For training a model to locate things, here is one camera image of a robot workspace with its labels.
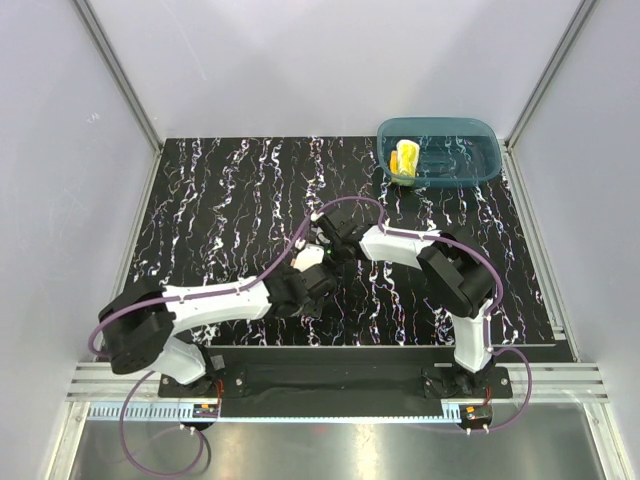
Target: purple tube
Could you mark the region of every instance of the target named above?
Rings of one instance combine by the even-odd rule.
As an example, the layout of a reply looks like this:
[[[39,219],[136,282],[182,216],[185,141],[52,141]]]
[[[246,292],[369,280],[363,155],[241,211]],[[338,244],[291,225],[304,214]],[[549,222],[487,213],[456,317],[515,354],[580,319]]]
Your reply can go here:
[[[397,232],[397,231],[387,230],[387,228],[384,225],[384,214],[385,214],[384,207],[377,200],[374,200],[372,198],[366,198],[366,197],[358,197],[358,196],[343,197],[343,198],[332,200],[332,201],[326,203],[325,205],[323,205],[318,210],[318,213],[323,213],[329,207],[331,207],[332,205],[336,205],[338,203],[342,203],[342,202],[346,202],[346,201],[366,202],[366,203],[371,203],[371,204],[376,205],[378,207],[378,209],[380,210],[380,215],[378,216],[378,228],[380,228],[380,230],[382,232],[386,232],[388,235],[397,236],[397,237],[404,237],[404,238],[411,238],[411,239],[417,239],[417,240],[422,239],[422,240],[431,240],[431,241],[434,241],[434,242],[441,242],[441,243],[445,243],[447,245],[450,245],[452,247],[458,248],[458,249],[464,251],[465,253],[471,255],[473,258],[478,260],[480,263],[482,263],[489,270],[489,272],[491,273],[491,276],[493,277],[494,281],[496,282],[496,297],[494,298],[494,301],[491,303],[491,305],[487,309],[486,313],[487,314],[491,313],[498,306],[498,304],[502,301],[502,298],[504,296],[504,287],[502,285],[502,281],[500,279],[500,275],[495,270],[495,268],[491,265],[491,263],[488,262],[482,255],[480,255],[475,250],[471,249],[470,247],[468,247],[468,246],[466,246],[466,245],[464,245],[462,243],[459,243],[459,242],[456,242],[454,240],[450,240],[450,239],[447,239],[447,238],[443,238],[443,237],[439,237],[439,236],[435,236],[435,235],[420,235],[418,233]],[[278,258],[276,258],[276,260],[266,270],[264,270],[260,275],[258,275],[254,280],[252,280],[251,282],[247,283],[246,285],[243,285],[242,287],[239,288],[239,290],[240,291],[246,291],[246,290],[252,288],[253,286],[257,285],[259,282],[264,280],[268,275],[270,275],[278,267],[278,265],[280,265],[284,261],[284,259],[291,252],[291,250],[293,250],[296,241],[298,239],[302,238],[304,235],[306,235],[307,227],[308,227],[310,222],[311,222],[311,215],[307,215],[304,218],[304,220],[302,221],[302,223],[300,224],[300,226],[298,227],[298,229],[296,230],[296,232],[291,237],[291,240],[289,241],[289,244],[287,245],[287,247],[278,256]],[[96,349],[95,346],[94,346],[97,336],[107,326],[109,326],[114,321],[116,321],[119,318],[123,317],[124,315],[127,315],[127,314],[129,314],[131,312],[134,312],[134,311],[138,310],[138,309],[146,308],[146,307],[153,306],[153,305],[159,305],[159,304],[162,304],[162,303],[171,303],[171,302],[178,302],[178,301],[181,301],[181,300],[196,300],[196,299],[199,299],[199,298],[217,297],[217,296],[222,296],[222,295],[228,295],[228,294],[231,294],[231,293],[235,294],[236,290],[235,289],[225,289],[225,290],[219,290],[219,291],[214,291],[214,292],[186,295],[184,297],[184,299],[181,299],[178,296],[168,297],[168,298],[164,298],[163,297],[163,298],[156,298],[156,299],[152,299],[152,300],[139,302],[139,303],[136,303],[134,305],[130,305],[129,307],[126,307],[126,308],[124,308],[122,310],[119,310],[119,311],[114,312],[111,315],[109,315],[102,322],[100,322],[100,324],[91,332],[91,334],[89,335],[89,339],[88,339],[89,351],[91,351],[91,353],[93,353],[94,355],[104,356],[105,352],[102,352],[102,351]],[[488,328],[488,323],[489,322],[484,322],[483,323],[484,343],[485,343],[485,347],[487,347],[487,348],[489,348],[491,346],[490,330]],[[522,413],[524,412],[524,410],[526,409],[526,407],[527,407],[527,405],[529,403],[529,399],[531,397],[531,386],[532,386],[531,378],[532,377],[531,377],[531,369],[529,367],[529,364],[527,363],[526,357],[519,350],[516,350],[515,348],[512,348],[512,347],[505,347],[502,350],[500,350],[498,353],[496,353],[495,355],[499,356],[504,351],[513,351],[514,353],[518,354],[523,359],[523,361],[525,362],[526,368],[527,368],[527,374],[529,376],[529,385],[528,385],[527,396],[525,398],[525,403],[523,404],[523,407],[518,412],[518,414],[514,418],[512,418],[510,421],[506,422],[505,424],[503,424],[503,425],[501,425],[499,427],[494,428],[493,430],[496,430],[496,429],[500,430],[502,428],[506,428],[508,425],[511,425],[513,422],[515,422],[515,420],[517,418],[519,418],[522,415]],[[125,399],[125,402],[124,402],[123,408],[122,408],[122,413],[121,413],[120,419],[119,419],[120,443],[122,445],[122,449],[123,449],[123,452],[125,454],[126,459],[134,467],[136,467],[138,470],[140,470],[141,472],[146,473],[147,475],[151,475],[151,476],[157,477],[157,478],[178,478],[180,476],[183,476],[183,475],[189,473],[191,470],[193,470],[195,465],[198,463],[198,461],[202,457],[202,453],[203,453],[204,446],[205,446],[205,443],[206,443],[206,439],[205,439],[204,435],[202,435],[202,433],[200,433],[199,431],[196,431],[196,433],[197,433],[197,435],[198,435],[198,437],[200,439],[200,448],[199,448],[198,454],[196,455],[196,458],[194,459],[194,461],[188,467],[183,469],[182,471],[176,472],[176,473],[172,473],[172,474],[154,472],[152,470],[147,469],[143,465],[140,465],[135,460],[135,458],[133,458],[133,455],[128,450],[127,444],[126,444],[126,441],[125,441],[125,438],[124,438],[124,413],[126,411],[126,406],[129,404],[129,401],[133,397],[133,394],[138,389],[138,387],[142,384],[142,382],[144,382],[152,374],[153,374],[153,372],[149,372],[148,374],[143,376],[138,381],[138,383],[136,383],[136,385],[133,387],[131,392],[129,392],[129,394],[127,395],[127,398]],[[447,430],[435,430],[435,431],[449,433]]]
[[[420,235],[419,233],[397,232],[397,231],[387,230],[387,228],[384,225],[384,207],[380,202],[378,202],[377,200],[374,200],[373,198],[358,197],[358,196],[338,198],[336,200],[331,200],[330,202],[327,202],[318,210],[318,213],[323,213],[329,207],[336,205],[338,203],[343,203],[343,202],[365,202],[365,203],[371,203],[373,205],[376,205],[380,210],[380,215],[378,216],[378,228],[380,228],[381,231],[386,232],[388,235],[403,237],[403,238],[411,238],[415,240],[423,239],[423,240],[431,240],[433,242],[446,243],[447,245],[458,248],[463,252],[468,253],[473,258],[475,258],[480,263],[482,263],[487,268],[487,270],[489,270],[489,273],[491,274],[494,281],[496,282],[496,297],[494,298],[493,302],[487,309],[487,312],[486,312],[487,315],[490,314],[502,301],[502,297],[504,296],[504,287],[502,285],[502,280],[500,279],[500,275],[495,270],[493,265],[491,265],[490,262],[488,262],[482,255],[480,255],[478,252],[476,252],[472,248],[460,242],[456,242],[455,240],[450,240],[448,238],[439,237],[436,235]],[[278,265],[280,265],[284,261],[284,259],[291,252],[291,250],[293,250],[296,241],[302,238],[302,236],[306,233],[307,226],[309,225],[310,222],[311,222],[311,215],[307,215],[302,221],[302,223],[300,224],[300,226],[298,227],[298,229],[296,230],[296,232],[293,234],[293,237],[291,237],[289,244],[286,246],[284,251],[278,256],[278,258],[276,258],[276,260],[266,270],[264,270],[260,275],[258,275],[254,280],[247,283],[246,285],[243,285],[242,287],[239,288],[239,290],[241,292],[246,291],[252,288],[253,286],[257,285],[259,282],[264,280],[268,275],[270,275],[278,267]],[[222,295],[229,295],[231,293],[235,294],[236,290],[233,288],[228,288],[225,290],[218,290],[214,292],[185,295],[184,300],[186,301],[186,300],[197,300],[200,298],[218,297]],[[178,302],[180,300],[182,299],[177,296],[169,297],[169,298],[155,298],[152,300],[147,300],[144,302],[136,303],[134,305],[130,305],[126,308],[123,308],[122,310],[112,313],[107,318],[105,318],[102,322],[100,322],[100,324],[98,324],[98,326],[89,335],[89,341],[88,341],[89,351],[97,356],[105,355],[104,352],[101,352],[100,350],[95,348],[94,346],[95,340],[97,336],[100,334],[100,332],[102,332],[107,326],[111,325],[111,323],[121,318],[122,316],[127,315],[128,313],[134,312],[140,308],[146,308],[146,307],[149,307],[152,305],[158,305],[161,303]],[[486,348],[491,347],[490,329],[488,327],[488,323],[489,322],[485,322],[483,324],[484,344]]]
[[[194,430],[194,433],[198,436],[198,440],[200,440],[200,448],[198,449],[198,453],[196,454],[196,457],[193,459],[193,461],[184,469],[180,470],[179,472],[175,472],[175,473],[162,473],[162,472],[156,472],[154,470],[151,470],[147,467],[145,467],[144,465],[141,465],[140,463],[138,463],[138,461],[133,458],[133,454],[129,451],[129,448],[127,447],[127,442],[124,438],[124,415],[127,411],[127,405],[129,405],[129,402],[131,401],[131,398],[133,397],[133,394],[136,392],[136,390],[138,390],[138,388],[140,387],[140,385],[142,385],[142,383],[149,378],[151,375],[153,375],[154,372],[149,372],[146,375],[144,375],[140,380],[138,380],[138,382],[134,385],[134,387],[131,389],[131,391],[127,394],[127,397],[124,400],[124,403],[122,404],[122,411],[120,412],[120,418],[118,419],[118,431],[120,434],[120,445],[122,446],[122,451],[124,452],[124,456],[125,458],[129,461],[129,463],[131,463],[131,465],[133,465],[134,467],[136,467],[140,472],[145,473],[149,476],[155,477],[155,478],[180,478],[184,475],[186,475],[187,473],[191,472],[195,466],[198,464],[198,462],[200,461],[200,459],[202,458],[202,453],[204,452],[204,447],[205,447],[205,443],[206,443],[206,439],[204,437],[204,435],[202,434],[202,432],[198,431],[198,430]]]

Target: black mounting plate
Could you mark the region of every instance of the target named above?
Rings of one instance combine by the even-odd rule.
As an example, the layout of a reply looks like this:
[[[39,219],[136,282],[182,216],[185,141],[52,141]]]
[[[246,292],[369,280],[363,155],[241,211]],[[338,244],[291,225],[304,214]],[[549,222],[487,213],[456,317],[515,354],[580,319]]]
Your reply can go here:
[[[461,394],[457,389],[451,390],[442,386],[442,380],[450,374],[454,366],[423,367],[422,380],[425,398],[438,400],[443,398],[453,399],[484,399],[486,388],[475,389],[471,395]],[[491,398],[513,398],[509,370],[506,367],[494,367],[488,374],[487,385],[491,387]]]
[[[176,382],[173,378],[162,375],[158,396],[160,398],[218,398],[215,381],[222,380],[224,398],[241,398],[247,385],[247,369],[244,365],[231,365],[216,371],[215,379],[211,378],[205,388],[194,388]]]

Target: yellow object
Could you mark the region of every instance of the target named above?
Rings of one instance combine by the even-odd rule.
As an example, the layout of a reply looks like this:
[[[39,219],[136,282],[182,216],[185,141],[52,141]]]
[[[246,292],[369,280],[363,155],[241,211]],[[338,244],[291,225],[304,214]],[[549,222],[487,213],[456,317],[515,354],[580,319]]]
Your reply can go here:
[[[394,150],[391,152],[391,160],[389,160],[389,168],[394,175],[398,174],[398,152]]]
[[[420,145],[411,140],[400,140],[396,146],[397,150],[391,152],[389,167],[391,173],[400,177],[415,177],[418,159],[420,158]],[[413,185],[412,178],[392,178],[398,185]]]

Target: aluminum frame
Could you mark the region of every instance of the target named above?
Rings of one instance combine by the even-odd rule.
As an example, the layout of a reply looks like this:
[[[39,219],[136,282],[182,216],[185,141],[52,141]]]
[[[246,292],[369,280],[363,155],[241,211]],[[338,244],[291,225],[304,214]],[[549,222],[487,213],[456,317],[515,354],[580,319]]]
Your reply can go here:
[[[511,133],[509,133],[509,135],[505,139],[506,144],[510,149],[514,148],[516,143],[518,143],[522,132],[529,123],[529,120],[533,116],[536,108],[538,108],[540,100],[542,100],[542,97],[546,93],[549,85],[553,81],[553,78],[555,77],[556,73],[560,69],[560,66],[567,57],[582,28],[586,25],[587,20],[593,13],[597,3],[598,0],[582,0],[580,2],[580,5],[578,5],[578,8],[573,14],[569,25],[567,25],[566,30],[560,38],[560,42],[556,46],[556,49],[554,50],[551,58],[549,59],[549,62],[542,72],[538,83],[536,83],[536,86],[534,87],[533,92],[531,92],[531,95],[529,96],[527,103],[522,109],[518,120],[516,120]]]
[[[116,56],[115,51],[102,28],[100,20],[91,7],[90,1],[71,0],[71,3],[78,12],[78,16],[82,20],[82,23],[84,23],[87,28],[87,32],[91,36],[98,53],[104,60],[111,76],[120,89],[120,93],[122,93],[124,100],[127,102],[132,115],[136,119],[136,122],[138,122],[138,126],[142,130],[143,135],[149,142],[149,145],[151,145],[151,148],[153,148],[153,151],[158,153],[162,149],[164,141],[160,138],[158,132],[156,132],[156,129],[142,106],[142,103],[133,89],[129,78],[120,65],[120,61],[118,60],[118,57]]]

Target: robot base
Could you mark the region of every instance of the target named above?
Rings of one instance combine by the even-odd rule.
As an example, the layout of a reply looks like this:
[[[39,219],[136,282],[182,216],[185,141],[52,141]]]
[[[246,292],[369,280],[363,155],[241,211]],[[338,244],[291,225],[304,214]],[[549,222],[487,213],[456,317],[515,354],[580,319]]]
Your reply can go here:
[[[422,379],[425,398],[484,399],[491,387],[491,398],[513,398],[509,371],[505,367],[487,368],[471,374],[456,365],[424,367]]]

